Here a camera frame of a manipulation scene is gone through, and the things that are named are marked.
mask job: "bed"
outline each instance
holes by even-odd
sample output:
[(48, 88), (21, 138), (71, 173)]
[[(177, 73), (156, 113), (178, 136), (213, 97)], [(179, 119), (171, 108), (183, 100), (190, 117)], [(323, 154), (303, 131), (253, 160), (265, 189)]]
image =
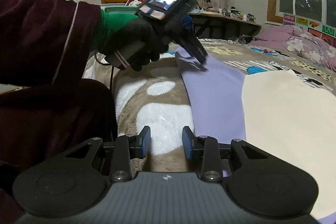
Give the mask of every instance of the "bed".
[(257, 35), (250, 45), (288, 50), (316, 65), (336, 71), (336, 48), (297, 26), (282, 25), (270, 28)]
[[(329, 163), (336, 153), (332, 145), (321, 140), (328, 139), (329, 143), (335, 139), (331, 132), (336, 132), (336, 73), (283, 47), (220, 39), (200, 41), (216, 62), (245, 75), (241, 101), (246, 141), (310, 173), (320, 188), (312, 214), (323, 224), (334, 223), (336, 169)], [(144, 160), (132, 160), (133, 175), (139, 170), (180, 172), (199, 168), (185, 160), (182, 147), (184, 126), (197, 136), (204, 134), (197, 132), (191, 93), (175, 58), (177, 47), (171, 44), (159, 61), (151, 62), (140, 73), (114, 73), (118, 135), (138, 134), (143, 126), (151, 127), (150, 154)], [(110, 67), (99, 65), (92, 57), (84, 77), (109, 86), (110, 72)], [(216, 123), (224, 128), (221, 122)], [(223, 170), (230, 174), (225, 163)]]

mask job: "pink floral blanket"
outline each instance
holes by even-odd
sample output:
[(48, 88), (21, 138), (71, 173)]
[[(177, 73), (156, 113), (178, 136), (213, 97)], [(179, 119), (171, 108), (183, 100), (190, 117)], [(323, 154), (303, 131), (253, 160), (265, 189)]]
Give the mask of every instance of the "pink floral blanket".
[(336, 71), (336, 48), (297, 26), (282, 25), (259, 34), (249, 45), (286, 49), (310, 62)]

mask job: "green glove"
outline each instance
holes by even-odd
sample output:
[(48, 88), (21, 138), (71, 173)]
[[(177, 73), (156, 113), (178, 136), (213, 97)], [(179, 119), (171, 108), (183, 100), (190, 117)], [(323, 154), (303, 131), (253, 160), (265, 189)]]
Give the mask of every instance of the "green glove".
[(112, 35), (136, 18), (138, 18), (136, 15), (108, 14), (101, 10), (100, 23), (94, 33), (90, 51), (98, 50), (102, 53), (106, 46), (111, 43)]

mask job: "poster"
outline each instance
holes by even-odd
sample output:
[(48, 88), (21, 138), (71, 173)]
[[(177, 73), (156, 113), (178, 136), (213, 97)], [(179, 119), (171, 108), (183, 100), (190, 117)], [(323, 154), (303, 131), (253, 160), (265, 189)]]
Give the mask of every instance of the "poster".
[(336, 47), (335, 28), (324, 25), (322, 22), (314, 21), (309, 18), (299, 17), (291, 14), (283, 14), (284, 25), (295, 25), (302, 30), (311, 33), (313, 36), (321, 38), (329, 45)]

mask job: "cable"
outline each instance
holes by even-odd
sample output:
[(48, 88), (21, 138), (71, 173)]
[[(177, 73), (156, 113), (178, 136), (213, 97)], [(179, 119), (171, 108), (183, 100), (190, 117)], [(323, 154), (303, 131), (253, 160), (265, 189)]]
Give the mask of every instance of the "cable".
[[(96, 61), (103, 66), (112, 66), (109, 63), (101, 63), (98, 58), (97, 58), (97, 50), (94, 50), (94, 58), (96, 59)], [(111, 70), (111, 78), (110, 78), (110, 90), (112, 90), (112, 78), (113, 78), (113, 71), (114, 71), (114, 66), (112, 66), (112, 70)]]
[(111, 66), (109, 63), (101, 63), (98, 58), (97, 58), (97, 50), (94, 50), (94, 58), (96, 59), (96, 61), (103, 66)]
[(110, 78), (110, 91), (111, 91), (111, 92), (112, 92), (113, 71), (114, 71), (114, 66), (112, 66), (112, 70), (111, 70), (111, 78)]

